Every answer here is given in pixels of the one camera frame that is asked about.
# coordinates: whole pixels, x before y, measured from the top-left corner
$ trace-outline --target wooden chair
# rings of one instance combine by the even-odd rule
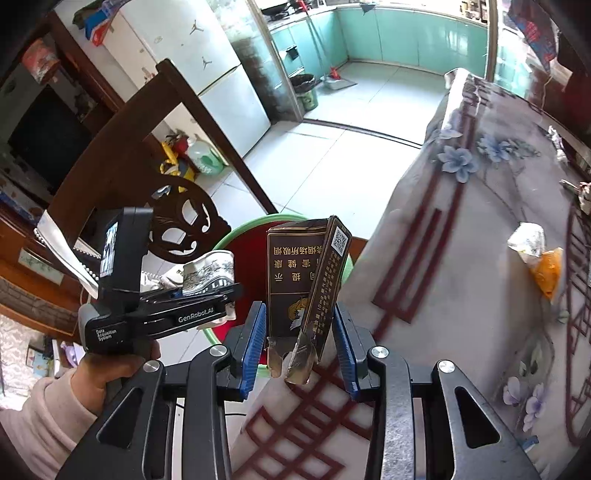
[[[267,213],[277,210],[172,62],[160,62],[157,70],[158,74],[92,139],[62,182],[48,212],[73,245],[95,208],[114,209],[149,203],[154,208],[149,250],[166,261],[185,263],[210,251],[230,231],[230,226],[217,214],[203,189],[186,179],[160,174],[147,159],[137,154],[142,140],[180,103],[203,128],[261,207]],[[168,195],[157,200],[152,198],[156,190],[169,185]],[[178,187],[185,191],[180,193]],[[192,224],[183,216],[186,202],[190,202],[197,213]],[[170,228],[185,232],[180,245],[163,240],[164,232]],[[192,252],[173,253],[191,250],[194,242],[197,246]]]

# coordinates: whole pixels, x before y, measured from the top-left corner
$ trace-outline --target pink sleeve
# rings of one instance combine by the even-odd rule
[[[96,420],[72,392],[74,369],[59,380],[40,379],[21,411],[0,411],[0,423],[18,454],[39,478],[55,478]]]

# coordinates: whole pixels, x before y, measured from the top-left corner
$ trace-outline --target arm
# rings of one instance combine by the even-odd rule
[[[155,343],[152,358],[159,356]],[[102,410],[107,382],[133,376],[144,361],[135,355],[87,354],[59,380],[40,379],[21,411],[0,411],[6,436],[34,475],[55,478]]]
[[[21,411],[0,411],[8,439],[29,469],[53,479],[76,443],[96,419],[72,391],[75,371],[59,380],[42,378]]]

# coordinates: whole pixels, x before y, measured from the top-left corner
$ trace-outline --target white refrigerator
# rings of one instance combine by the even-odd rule
[[[104,45],[138,88],[170,59],[242,156],[271,126],[206,0],[132,0],[113,19]],[[182,105],[165,121],[204,136]]]

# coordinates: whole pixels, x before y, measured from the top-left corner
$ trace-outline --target hand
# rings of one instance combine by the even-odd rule
[[[160,345],[152,344],[152,360],[160,358]],[[87,353],[72,375],[71,385],[74,396],[82,406],[98,415],[105,403],[106,385],[122,377],[133,377],[144,364],[138,355],[97,355]]]

